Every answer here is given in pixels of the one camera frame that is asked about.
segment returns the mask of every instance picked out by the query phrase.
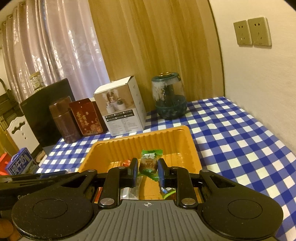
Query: curtain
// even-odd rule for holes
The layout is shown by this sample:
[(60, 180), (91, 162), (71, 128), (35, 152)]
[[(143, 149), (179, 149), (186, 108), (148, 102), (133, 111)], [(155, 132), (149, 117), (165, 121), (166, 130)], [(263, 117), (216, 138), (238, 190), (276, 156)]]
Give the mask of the curtain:
[(76, 100), (109, 83), (88, 1), (26, 0), (2, 23), (4, 64), (18, 102), (34, 93), (40, 71), (46, 86), (67, 78)]

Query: black monitor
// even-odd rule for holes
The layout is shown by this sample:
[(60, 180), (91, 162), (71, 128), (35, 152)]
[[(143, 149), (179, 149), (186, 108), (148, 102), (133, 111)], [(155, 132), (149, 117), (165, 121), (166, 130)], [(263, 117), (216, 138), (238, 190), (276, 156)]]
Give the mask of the black monitor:
[(49, 110), (60, 98), (70, 96), (75, 101), (68, 79), (51, 84), (20, 103), (20, 107), (39, 144), (44, 148), (55, 145), (62, 137)]

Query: blue milk box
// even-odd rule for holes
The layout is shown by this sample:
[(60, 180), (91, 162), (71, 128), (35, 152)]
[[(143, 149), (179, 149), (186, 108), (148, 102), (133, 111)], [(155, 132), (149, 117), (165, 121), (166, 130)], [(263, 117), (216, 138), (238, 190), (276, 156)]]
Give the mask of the blue milk box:
[(9, 175), (36, 173), (39, 166), (26, 147), (19, 150), (5, 167)]

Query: brown thermos bottle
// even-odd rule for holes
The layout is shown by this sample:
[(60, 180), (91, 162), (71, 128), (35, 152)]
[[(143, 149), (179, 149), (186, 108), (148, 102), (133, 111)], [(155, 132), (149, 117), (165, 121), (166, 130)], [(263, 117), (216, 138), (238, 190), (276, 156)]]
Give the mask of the brown thermos bottle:
[(69, 107), (70, 102), (71, 98), (67, 96), (49, 106), (54, 122), (67, 144), (76, 142), (82, 137), (81, 131)]

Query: glass jar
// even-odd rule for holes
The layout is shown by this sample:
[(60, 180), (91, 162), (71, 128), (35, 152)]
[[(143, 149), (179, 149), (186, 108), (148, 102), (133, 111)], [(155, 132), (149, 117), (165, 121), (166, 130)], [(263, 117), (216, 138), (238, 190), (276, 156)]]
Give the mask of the glass jar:
[(30, 81), (34, 88), (34, 93), (45, 87), (41, 73), (38, 71), (30, 76)]
[(54, 122), (67, 144), (76, 142), (82, 137), (79, 126), (69, 107), (70, 102), (71, 98), (67, 96), (49, 106)]
[(186, 113), (187, 100), (178, 73), (166, 72), (153, 77), (152, 94), (156, 111), (163, 119), (176, 119)]

